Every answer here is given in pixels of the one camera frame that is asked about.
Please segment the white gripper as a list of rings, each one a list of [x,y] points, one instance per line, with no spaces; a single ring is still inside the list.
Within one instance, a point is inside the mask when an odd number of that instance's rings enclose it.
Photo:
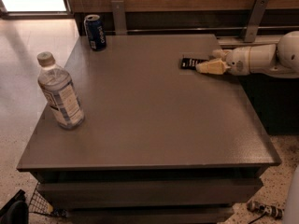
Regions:
[[[214,49],[212,56],[215,58],[195,66],[201,74],[223,75],[227,70],[234,76],[247,76],[249,74],[250,47],[230,49]]]

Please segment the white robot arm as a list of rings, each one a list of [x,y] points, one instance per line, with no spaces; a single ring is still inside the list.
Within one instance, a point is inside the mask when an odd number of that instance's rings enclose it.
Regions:
[[[264,74],[277,78],[298,78],[299,32],[285,34],[276,44],[214,49],[213,59],[198,63],[195,70],[211,75]]]

